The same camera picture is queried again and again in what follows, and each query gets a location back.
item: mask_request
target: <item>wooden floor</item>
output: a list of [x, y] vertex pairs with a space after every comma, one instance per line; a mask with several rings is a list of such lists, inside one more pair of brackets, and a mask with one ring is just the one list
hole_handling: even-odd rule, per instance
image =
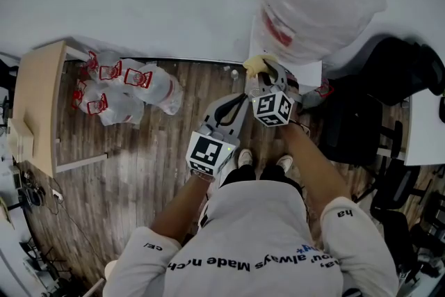
[[[175, 116], [147, 106], [139, 127], [103, 127], [99, 118], [72, 109], [71, 96], [79, 69], [68, 65], [58, 101], [58, 162], [103, 152], [108, 152], [110, 158], [57, 174], [56, 181], [33, 169], [47, 192], [47, 206], [37, 207], [28, 215], [31, 229], [40, 244], [53, 246], [55, 256], [66, 259], [73, 272], [89, 285], [103, 276], [106, 263], [120, 255], [131, 231], [139, 225], [149, 225], [186, 181], [188, 141], [207, 105], [224, 95], [243, 92], [245, 78], [241, 68], [239, 79], [233, 81], [230, 71], [220, 65], [170, 61], [159, 65], [184, 87], [184, 103]], [[254, 120], [251, 111], [248, 113], [241, 133], [242, 146], [252, 149], [260, 171], [268, 160], [285, 153], [286, 147], [278, 131], [265, 128]], [[387, 108], [385, 122], [402, 120], [406, 130], [407, 115], [408, 109]], [[322, 120], [317, 115], [303, 115], [301, 120], [311, 127], [311, 136], [317, 141]], [[365, 170], [336, 166], [351, 193], [363, 191], [370, 180]], [[418, 188], [426, 187], [431, 172], [431, 167], [422, 168]], [[293, 168], [289, 177], [298, 180], [298, 169]], [[62, 191], [62, 206], [52, 199], [51, 188]], [[411, 197], [402, 209], [410, 225], [421, 214], [423, 205], [418, 203], [419, 198]], [[319, 227], [313, 215], [311, 227], [318, 239]]]

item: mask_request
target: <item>forearm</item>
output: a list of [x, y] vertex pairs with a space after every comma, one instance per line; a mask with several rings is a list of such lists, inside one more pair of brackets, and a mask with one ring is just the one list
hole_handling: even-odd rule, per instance
[[298, 125], [289, 124], [280, 127], [280, 130], [300, 171], [311, 204], [319, 216], [333, 199], [350, 199], [343, 177]]
[[175, 198], [154, 219], [150, 228], [160, 235], [182, 243], [198, 213], [209, 185], [209, 182], [192, 175]]

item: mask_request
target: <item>white shoe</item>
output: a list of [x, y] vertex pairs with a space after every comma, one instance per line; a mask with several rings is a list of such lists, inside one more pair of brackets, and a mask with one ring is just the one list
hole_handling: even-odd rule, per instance
[[292, 162], [293, 159], [291, 155], [284, 155], [281, 159], [277, 161], [277, 166], [283, 168], [284, 173], [286, 173], [291, 169]]
[[250, 151], [249, 149], [242, 149], [238, 157], [238, 168], [244, 165], [252, 165], [252, 164], [253, 164], [252, 151]]

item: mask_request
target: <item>yellow cloth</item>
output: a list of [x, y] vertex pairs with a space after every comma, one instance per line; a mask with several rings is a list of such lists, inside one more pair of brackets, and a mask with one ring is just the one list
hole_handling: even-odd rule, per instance
[[255, 77], [260, 72], [272, 74], [270, 73], [267, 65], [264, 63], [263, 58], [265, 60], [278, 62], [276, 57], [272, 55], [256, 55], [249, 58], [243, 63], [243, 67], [246, 69], [249, 79]]

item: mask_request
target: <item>t-shirt sleeve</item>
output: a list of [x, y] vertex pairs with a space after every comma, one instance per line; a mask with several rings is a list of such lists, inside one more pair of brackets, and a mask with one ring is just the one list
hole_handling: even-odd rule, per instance
[[144, 296], [150, 282], [165, 273], [180, 248], [177, 241], [147, 227], [136, 228], [111, 271], [104, 297]]
[[354, 202], [336, 198], [321, 214], [326, 252], [339, 260], [363, 296], [395, 296], [396, 267], [373, 221]]

